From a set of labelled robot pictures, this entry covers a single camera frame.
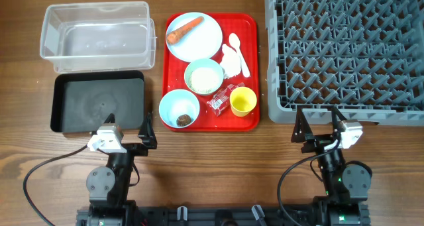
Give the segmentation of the green bowl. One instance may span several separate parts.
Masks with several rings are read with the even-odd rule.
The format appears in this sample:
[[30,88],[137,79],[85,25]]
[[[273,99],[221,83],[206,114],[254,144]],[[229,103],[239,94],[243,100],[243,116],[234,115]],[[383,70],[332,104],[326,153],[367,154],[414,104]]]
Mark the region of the green bowl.
[[186,86],[198,95],[217,91],[224,80],[222,67],[212,59],[199,59],[190,63],[184,72]]

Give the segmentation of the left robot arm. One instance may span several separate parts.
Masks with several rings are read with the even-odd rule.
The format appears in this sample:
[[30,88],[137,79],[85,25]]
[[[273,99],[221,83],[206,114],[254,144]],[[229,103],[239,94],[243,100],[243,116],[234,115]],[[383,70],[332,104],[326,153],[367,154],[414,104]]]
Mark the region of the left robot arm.
[[146,225],[145,216],[135,201],[128,200],[131,174],[136,170],[134,158],[147,156],[150,149],[157,148],[152,127],[152,115],[144,118],[138,132],[139,143],[123,143],[123,132],[110,114],[92,135],[87,146],[91,151],[104,152],[107,164],[92,170],[86,180],[89,192],[89,209],[79,211],[76,225]]

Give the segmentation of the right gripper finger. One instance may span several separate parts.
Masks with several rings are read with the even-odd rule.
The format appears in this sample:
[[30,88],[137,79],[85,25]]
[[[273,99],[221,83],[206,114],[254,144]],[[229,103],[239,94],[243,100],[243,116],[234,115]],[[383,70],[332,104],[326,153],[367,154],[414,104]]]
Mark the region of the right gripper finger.
[[291,142],[306,142],[313,140],[313,132],[302,108],[297,109],[295,125],[291,136]]
[[331,108],[331,123],[334,131],[339,131],[339,123],[346,120],[346,117],[334,105]]

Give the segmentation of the yellow plastic cup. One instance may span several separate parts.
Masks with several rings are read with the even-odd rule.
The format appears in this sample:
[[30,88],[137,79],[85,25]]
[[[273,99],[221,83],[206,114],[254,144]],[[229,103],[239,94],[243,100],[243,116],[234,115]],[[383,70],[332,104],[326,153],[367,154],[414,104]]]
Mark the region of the yellow plastic cup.
[[230,94],[231,111],[237,117],[247,116],[257,104],[255,92],[248,87],[237,87]]

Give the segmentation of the white rice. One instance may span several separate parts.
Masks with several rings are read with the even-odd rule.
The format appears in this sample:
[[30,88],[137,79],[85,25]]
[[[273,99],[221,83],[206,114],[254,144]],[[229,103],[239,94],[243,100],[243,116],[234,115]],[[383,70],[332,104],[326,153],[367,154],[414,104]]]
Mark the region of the white rice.
[[198,94],[209,94],[221,85],[220,75],[212,68],[198,68],[189,75],[189,87]]

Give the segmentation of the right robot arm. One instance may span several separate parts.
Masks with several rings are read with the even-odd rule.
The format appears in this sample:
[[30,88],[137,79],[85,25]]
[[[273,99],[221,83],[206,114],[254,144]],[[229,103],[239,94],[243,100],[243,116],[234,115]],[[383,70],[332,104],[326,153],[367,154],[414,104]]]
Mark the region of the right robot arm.
[[336,107],[331,109],[331,124],[332,133],[315,135],[303,111],[297,110],[291,141],[303,143],[303,153],[315,153],[326,195],[315,196],[309,205],[290,206],[289,214],[302,225],[370,225],[364,202],[372,170],[357,160],[347,162],[343,156],[343,150],[362,136],[362,125],[345,118]]

